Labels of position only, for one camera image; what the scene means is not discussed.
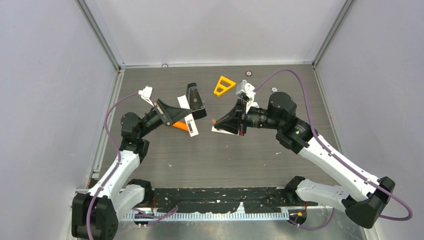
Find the long white box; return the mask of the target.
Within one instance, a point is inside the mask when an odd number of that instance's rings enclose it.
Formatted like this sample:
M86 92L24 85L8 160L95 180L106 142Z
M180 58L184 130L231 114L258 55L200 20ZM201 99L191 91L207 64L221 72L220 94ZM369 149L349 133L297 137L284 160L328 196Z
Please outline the long white box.
M183 109L188 109L189 110L189 114L184 118L184 121L188 127L188 132L190 137L194 137L197 136L199 134L196 123L195 123L195 119L193 117L189 102L187 100L187 97L185 95L179 96L177 97L179 106Z

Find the white box sleeve cover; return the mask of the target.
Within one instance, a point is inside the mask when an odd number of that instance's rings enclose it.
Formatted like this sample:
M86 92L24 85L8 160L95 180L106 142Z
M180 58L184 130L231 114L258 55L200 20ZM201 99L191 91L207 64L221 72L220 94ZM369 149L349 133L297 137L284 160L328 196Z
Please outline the white box sleeve cover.
M222 130L222 129L217 129L214 126L212 126L211 131L214 133L221 133L221 134L227 134L227 135L233 135L233 136L238 136L238 133L232 133L226 130Z

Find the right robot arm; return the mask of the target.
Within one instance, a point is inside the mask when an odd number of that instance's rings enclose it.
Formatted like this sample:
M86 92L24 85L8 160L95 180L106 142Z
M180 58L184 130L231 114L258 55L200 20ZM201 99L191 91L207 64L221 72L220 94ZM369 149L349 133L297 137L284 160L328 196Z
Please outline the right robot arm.
M293 177L283 195L291 205L314 202L343 211L355 224L370 229L390 200L395 182L376 177L353 164L318 132L296 115L297 105L285 92L272 93L267 108L248 107L238 99L225 116L214 122L214 132L243 136L248 128L276 130L284 148L311 161L337 181L338 186Z

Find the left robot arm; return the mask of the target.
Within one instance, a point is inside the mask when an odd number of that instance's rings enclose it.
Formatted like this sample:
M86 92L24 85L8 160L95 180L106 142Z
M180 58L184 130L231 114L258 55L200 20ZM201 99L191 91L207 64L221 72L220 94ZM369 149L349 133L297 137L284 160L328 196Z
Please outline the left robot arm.
M103 177L86 193L77 193L72 200L71 235L85 240L112 240L119 222L139 204L148 207L153 202L151 183L127 179L146 157L149 141L144 137L161 125L171 126L191 114L185 96L178 97L179 107L161 99L154 101L143 117L134 112L120 120L121 144L117 155Z

